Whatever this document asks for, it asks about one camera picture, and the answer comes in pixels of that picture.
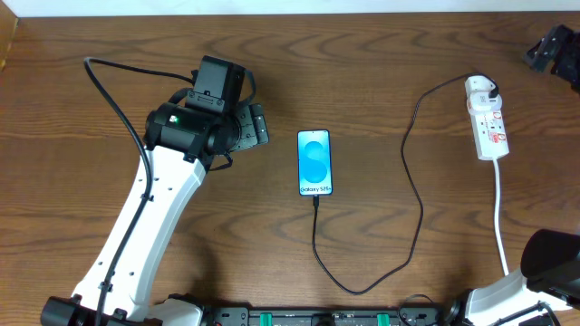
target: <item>green connector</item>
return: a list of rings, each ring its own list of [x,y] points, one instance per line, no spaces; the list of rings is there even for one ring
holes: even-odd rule
[[[379,313],[377,315],[377,322],[379,323],[379,326],[391,326],[389,315],[386,313]]]
[[[272,326],[272,313],[262,313],[260,315],[260,326]]]

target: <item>charging cable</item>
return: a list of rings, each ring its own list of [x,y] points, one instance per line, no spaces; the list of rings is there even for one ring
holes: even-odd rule
[[[502,157],[503,155],[506,155],[509,152],[508,143],[507,143],[507,141],[504,141],[504,140],[506,140],[505,139],[506,135],[505,135],[505,131],[503,130],[503,121],[501,120],[501,112],[498,110],[498,108],[501,108],[501,96],[499,96],[499,86],[496,84],[495,81],[493,81],[491,78],[489,78],[484,73],[471,72],[471,73],[462,74],[458,77],[455,77],[455,78],[452,78],[448,81],[445,81],[442,84],[439,84],[439,85],[435,86],[434,88],[423,93],[419,97],[417,104],[415,104],[415,111],[413,112],[413,115],[411,117],[411,123],[409,124],[409,127],[407,128],[407,131],[405,132],[405,135],[402,138],[402,142],[401,142],[402,165],[405,167],[405,172],[407,173],[407,178],[409,179],[409,183],[411,185],[411,188],[412,188],[413,192],[415,193],[415,196],[417,197],[417,202],[419,203],[419,209],[420,209],[419,221],[417,223],[417,229],[415,230],[415,236],[413,237],[413,240],[411,243],[411,249],[409,251],[409,256],[403,264],[399,265],[398,267],[395,267],[394,269],[392,269],[391,271],[389,271],[385,275],[381,276],[374,283],[369,285],[366,289],[361,290],[361,291],[350,290],[347,287],[345,287],[344,285],[342,285],[340,282],[338,282],[338,280],[336,280],[336,278],[334,278],[334,276],[328,271],[326,266],[324,266],[323,261],[320,259],[320,257],[318,256],[318,253],[316,252],[316,221],[318,219],[318,207],[320,205],[320,199],[318,196],[314,196],[314,198],[313,198],[314,225],[312,228],[312,250],[314,252],[314,258],[316,258],[316,261],[320,264],[320,267],[322,267],[322,269],[326,273],[326,275],[328,275],[328,277],[334,282],[334,284],[336,284],[336,286],[341,288],[341,290],[343,290],[349,294],[352,294],[352,295],[365,294],[368,291],[372,290],[379,283],[384,281],[387,277],[393,275],[394,273],[399,272],[401,269],[403,269],[405,266],[407,266],[411,262],[413,254],[415,253],[415,245],[417,244],[417,239],[419,238],[419,231],[421,230],[421,224],[423,222],[424,208],[423,208],[423,202],[421,201],[421,197],[419,196],[419,192],[417,191],[417,188],[415,187],[415,184],[413,183],[413,179],[411,177],[411,172],[409,171],[409,167],[407,166],[407,161],[405,160],[405,151],[404,151],[405,144],[407,142],[407,138],[411,134],[411,130],[412,130],[413,126],[415,125],[415,120],[417,119],[417,114],[419,113],[419,107],[420,107],[423,99],[425,97],[427,97],[428,95],[432,94],[433,92],[435,92],[436,90],[438,90],[444,86],[447,86],[453,82],[465,79],[465,78],[467,78],[465,86],[466,86],[466,92],[468,94],[468,111],[469,111],[469,114],[471,114],[472,126],[473,126],[474,136],[475,136],[475,140],[476,140],[476,147],[478,150],[478,157],[479,157],[479,159],[493,160],[494,161],[494,168],[496,169],[496,207],[495,207],[495,213],[494,213],[494,224],[496,226],[496,238],[498,240],[499,254],[500,254],[500,257],[502,259],[502,266],[504,268],[504,273],[508,272],[508,265],[505,263],[506,257],[505,257],[504,250],[503,250],[503,244],[501,244],[501,234],[499,233],[499,198],[500,198],[501,194],[499,191],[500,190],[499,166],[498,166],[497,159]],[[482,132],[485,131],[485,133],[480,133],[480,128],[483,128],[480,126],[487,128],[485,130],[482,130]],[[500,143],[501,146],[494,146],[493,144],[488,144],[489,141],[498,142],[498,143]]]

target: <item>white power strip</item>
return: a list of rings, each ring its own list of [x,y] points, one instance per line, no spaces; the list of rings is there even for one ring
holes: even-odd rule
[[[495,88],[483,76],[469,77],[465,81],[473,137],[478,158],[482,160],[501,158],[509,153],[508,137],[501,115],[501,95],[498,94],[495,99],[489,97],[489,92]]]
[[[496,88],[494,82],[483,76],[469,77],[465,81],[465,92],[468,96],[468,112],[471,116],[473,138],[478,151],[478,158],[493,161],[496,174],[496,204],[493,224],[498,243],[499,259],[504,275],[509,274],[504,245],[499,232],[499,203],[501,201],[501,184],[498,158],[509,153],[508,137],[501,115],[501,96],[490,98],[489,94]]]

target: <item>robotic arm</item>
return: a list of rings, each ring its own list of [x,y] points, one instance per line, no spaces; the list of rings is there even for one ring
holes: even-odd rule
[[[251,82],[252,94],[239,101],[245,76]],[[195,87],[178,91],[149,115],[144,142],[153,176],[150,198],[113,266],[102,309],[105,315],[122,321],[143,321],[148,316],[151,286],[161,257],[179,216],[210,171],[214,157],[223,155],[228,160],[217,169],[229,168],[233,163],[230,152],[269,141],[261,106],[250,104],[255,92],[250,71],[205,56]],[[83,311],[98,311],[105,286],[102,280],[143,199],[146,180],[141,158],[129,197],[105,246],[72,293],[72,300]],[[56,304],[52,299],[44,308],[42,323],[68,324],[70,319],[58,317],[58,309],[51,312]]]
[[[453,326],[556,325],[553,311],[571,308],[580,309],[580,236],[539,230],[527,242],[520,268],[465,292],[452,304],[447,321]]]

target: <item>black cable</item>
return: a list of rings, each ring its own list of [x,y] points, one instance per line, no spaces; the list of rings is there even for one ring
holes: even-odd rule
[[[171,97],[167,101],[169,103],[179,104],[183,99],[185,99],[188,96],[188,93],[190,91],[193,91],[191,87],[182,88],[181,90],[176,91],[173,95],[171,95]]]
[[[425,294],[419,293],[419,294],[413,294],[411,296],[408,296],[407,299],[405,299],[405,301],[403,301],[401,303],[401,305],[399,306],[399,309],[397,310],[397,317],[399,317],[399,319],[407,326],[410,326],[410,324],[407,322],[406,317],[401,316],[401,309],[403,308],[405,303],[407,303],[409,300],[413,300],[413,299],[417,299],[417,298],[425,298],[425,299],[429,300],[431,303],[434,303],[433,300]]]
[[[527,307],[519,312],[514,312],[505,318],[498,319],[498,321],[491,324],[491,326],[503,325],[503,324],[508,323],[510,321],[516,320],[522,316],[525,316],[531,312],[535,312],[535,311],[541,312],[543,309],[544,309],[544,307],[542,306],[541,302],[538,302],[531,307]]]
[[[552,320],[552,326],[560,326],[560,321],[556,317],[554,311],[552,311],[552,308],[550,308],[550,305],[545,302],[541,302],[540,305],[547,310],[547,314],[548,316],[550,316],[550,319]]]
[[[409,172],[409,167],[407,166],[407,161],[405,160],[405,152],[404,152],[405,143],[407,142],[407,138],[409,137],[409,134],[411,134],[411,130],[412,130],[413,126],[415,125],[415,120],[417,119],[417,113],[419,112],[419,106],[421,105],[421,101],[423,101],[423,99],[427,95],[433,93],[434,91],[440,89],[441,87],[447,86],[450,83],[456,82],[460,79],[464,79],[464,78],[468,78],[468,77],[472,77],[472,76],[483,76],[483,77],[486,77],[487,79],[489,79],[491,82],[493,82],[493,84],[496,86],[496,88],[493,89],[489,93],[489,97],[495,98],[498,96],[499,86],[491,78],[489,78],[488,76],[486,76],[485,74],[480,73],[480,72],[466,73],[466,74],[460,75],[458,77],[455,77],[451,80],[445,81],[442,84],[435,86],[434,88],[426,91],[425,93],[423,93],[423,95],[420,96],[419,100],[417,101],[417,104],[415,105],[415,111],[413,112],[413,116],[411,118],[411,123],[409,124],[409,127],[407,128],[407,132],[405,132],[405,135],[402,138],[402,142],[401,142],[402,165],[405,167],[405,172],[407,173],[407,178],[409,179],[409,183],[411,184],[411,188],[413,189],[413,192],[415,193],[415,196],[417,197],[417,202],[419,203],[419,208],[420,208],[419,222],[417,223],[417,229],[415,230],[415,236],[413,237],[413,241],[411,244],[411,249],[409,251],[409,257],[407,258],[407,261],[405,261],[403,264],[399,265],[398,267],[395,267],[394,269],[392,269],[390,272],[386,273],[385,275],[381,276],[381,278],[376,280],[374,283],[372,283],[369,287],[367,287],[364,290],[353,291],[353,290],[346,288],[344,285],[342,285],[340,282],[338,282],[338,280],[336,280],[334,278],[334,276],[328,271],[328,269],[326,269],[326,266],[324,266],[324,263],[322,262],[322,260],[320,260],[320,257],[318,256],[318,253],[316,252],[316,219],[318,217],[319,199],[318,199],[318,196],[314,196],[314,226],[313,226],[313,230],[312,230],[312,250],[314,252],[314,258],[316,258],[316,261],[318,261],[318,263],[320,264],[320,267],[322,267],[322,269],[324,270],[326,275],[328,275],[328,277],[330,277],[330,279],[334,282],[334,284],[336,284],[336,286],[341,288],[343,291],[345,291],[349,294],[352,294],[352,295],[365,294],[368,291],[372,290],[372,288],[377,286],[380,282],[384,281],[384,279],[393,275],[394,273],[399,272],[401,269],[403,269],[405,266],[407,266],[411,262],[411,258],[413,257],[413,254],[415,253],[415,245],[417,244],[417,239],[419,238],[419,231],[421,230],[421,224],[423,223],[423,210],[424,209],[423,209],[423,202],[421,201],[421,197],[419,196],[419,192],[417,191],[417,188],[415,187],[415,184],[413,183],[413,179],[411,178],[411,172]]]
[[[112,99],[111,95],[109,95],[109,93],[102,87],[102,85],[99,82],[99,80],[97,79],[97,77],[95,77],[94,72],[92,72],[91,62],[100,63],[100,64],[108,65],[111,67],[115,67],[115,68],[121,68],[121,69],[129,70],[132,72],[142,72],[142,73],[148,73],[148,74],[157,75],[157,76],[177,78],[177,79],[181,79],[182,81],[190,82],[192,84],[194,83],[194,81],[191,80],[190,78],[187,78],[187,77],[175,74],[175,73],[156,72],[156,71],[131,67],[128,65],[119,64],[119,63],[115,63],[115,62],[108,62],[108,61],[105,61],[102,59],[97,59],[97,58],[85,58],[84,59],[84,69],[87,71],[87,74],[91,78],[92,83],[95,85],[97,90],[99,90],[102,97],[104,97],[105,100],[109,103],[109,105],[111,105],[111,107],[115,111],[115,113],[117,113],[117,115],[119,116],[119,118],[121,119],[121,121],[123,122],[125,127],[127,127],[127,130],[129,131],[131,137],[133,138],[133,141],[135,141],[135,145],[137,145],[137,149],[139,150],[141,160],[143,161],[143,166],[145,167],[145,174],[147,175],[147,183],[145,186],[145,192],[143,193],[142,199],[139,203],[139,206],[137,207],[137,211],[135,212],[135,215],[131,219],[129,227],[127,227],[127,231],[125,232],[125,235],[121,239],[121,242],[119,243],[119,247],[117,248],[115,255],[111,259],[111,264],[109,265],[109,269],[107,270],[107,273],[105,274],[105,279],[101,283],[101,294],[99,295],[99,301],[97,303],[97,311],[96,311],[96,315],[95,315],[95,319],[94,319],[95,320],[94,324],[96,326],[100,326],[101,319],[102,319],[102,311],[103,311],[104,304],[105,304],[105,298],[106,298],[107,292],[109,291],[109,288],[111,286],[111,278],[112,278],[113,273],[115,272],[115,267],[117,266],[117,262],[119,262],[119,259],[121,258],[121,254],[123,252],[123,249],[125,248],[125,245],[129,241],[129,238],[131,237],[131,233],[133,232],[133,229],[135,228],[137,221],[139,221],[139,217],[140,217],[141,213],[143,212],[143,209],[145,208],[145,204],[147,204],[147,202],[149,201],[151,187],[153,185],[153,173],[151,171],[151,165],[149,162],[149,158],[147,157],[147,153],[145,152],[145,147],[141,143],[139,134],[137,134],[137,131],[135,131],[135,129],[133,128],[133,126],[131,125],[131,123],[129,122],[127,117],[125,116],[125,114],[122,112],[121,108],[119,108],[117,103],[115,103],[115,101]]]

